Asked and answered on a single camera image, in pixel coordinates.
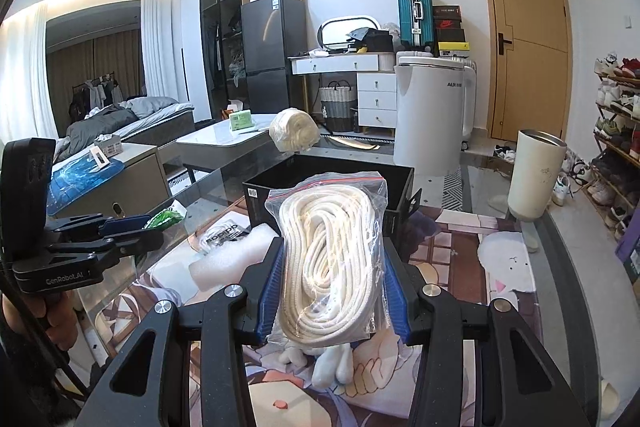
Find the person left hand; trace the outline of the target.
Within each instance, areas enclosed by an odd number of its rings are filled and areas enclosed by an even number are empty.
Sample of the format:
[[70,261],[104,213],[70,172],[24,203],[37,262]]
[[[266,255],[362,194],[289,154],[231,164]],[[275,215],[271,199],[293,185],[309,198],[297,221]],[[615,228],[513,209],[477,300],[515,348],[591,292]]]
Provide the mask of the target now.
[[[69,293],[63,293],[56,303],[29,296],[23,301],[37,321],[46,325],[44,332],[58,351],[67,352],[73,347],[78,338],[78,320]],[[16,369],[55,369],[51,355],[29,334],[6,296],[1,297],[1,347]]]

